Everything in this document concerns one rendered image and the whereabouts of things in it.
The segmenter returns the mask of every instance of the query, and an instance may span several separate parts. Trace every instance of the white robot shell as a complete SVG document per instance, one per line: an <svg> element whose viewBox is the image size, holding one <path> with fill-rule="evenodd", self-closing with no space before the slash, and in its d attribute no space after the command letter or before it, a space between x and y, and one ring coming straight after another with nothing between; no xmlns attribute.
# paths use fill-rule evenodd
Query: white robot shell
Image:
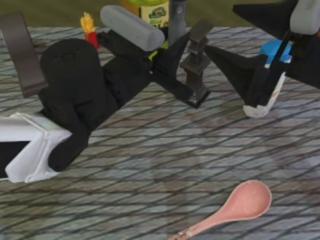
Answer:
<svg viewBox="0 0 320 240"><path fill-rule="evenodd" d="M0 117L0 133L0 143L28 142L5 167L7 179L12 183L37 182L58 175L48 166L48 157L72 135L43 115L24 113Z"/></svg>

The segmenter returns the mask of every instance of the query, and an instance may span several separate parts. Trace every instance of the blue cap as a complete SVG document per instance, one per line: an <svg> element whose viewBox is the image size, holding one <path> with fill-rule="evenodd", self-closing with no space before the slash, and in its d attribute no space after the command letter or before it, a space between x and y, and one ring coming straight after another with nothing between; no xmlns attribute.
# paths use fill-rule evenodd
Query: blue cap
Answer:
<svg viewBox="0 0 320 240"><path fill-rule="evenodd" d="M280 48L281 43L282 43L281 40L273 39L261 46L259 54L268 56L266 60L266 64L271 64L271 62L273 61L273 59L277 54L278 49ZM292 58L291 55L289 54L290 51L291 51L291 45L288 43L288 45L286 46L285 50L282 53L280 61L286 62L290 60Z"/></svg>

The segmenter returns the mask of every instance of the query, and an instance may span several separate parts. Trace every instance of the pink spoon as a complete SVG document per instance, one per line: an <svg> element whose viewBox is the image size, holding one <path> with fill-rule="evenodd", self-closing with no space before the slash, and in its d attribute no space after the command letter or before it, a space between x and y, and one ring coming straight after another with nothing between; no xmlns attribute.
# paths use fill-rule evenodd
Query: pink spoon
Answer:
<svg viewBox="0 0 320 240"><path fill-rule="evenodd" d="M271 202L272 194L268 186L257 180L245 181L233 190L216 213L167 240L188 240L219 224L258 218L266 213Z"/></svg>

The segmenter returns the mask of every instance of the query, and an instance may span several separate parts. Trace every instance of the spoon bowl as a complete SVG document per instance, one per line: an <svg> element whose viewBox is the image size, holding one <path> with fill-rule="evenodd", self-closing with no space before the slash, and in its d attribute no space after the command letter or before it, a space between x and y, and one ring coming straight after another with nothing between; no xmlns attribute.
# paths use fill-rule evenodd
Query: spoon bowl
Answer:
<svg viewBox="0 0 320 240"><path fill-rule="evenodd" d="M258 218L268 211L271 202L268 186L257 180L245 181L233 190L216 213L167 240L188 240L219 224Z"/></svg>

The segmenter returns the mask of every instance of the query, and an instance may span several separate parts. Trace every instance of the toy french fries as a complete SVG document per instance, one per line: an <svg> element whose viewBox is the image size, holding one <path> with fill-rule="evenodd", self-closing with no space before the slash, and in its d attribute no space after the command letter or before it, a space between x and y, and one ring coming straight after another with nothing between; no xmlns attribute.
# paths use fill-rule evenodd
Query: toy french fries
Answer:
<svg viewBox="0 0 320 240"><path fill-rule="evenodd" d="M84 32L85 40L91 43L96 49L98 49L99 44L97 40L97 32L92 16L89 13L85 12L84 16L80 19L80 23Z"/></svg>

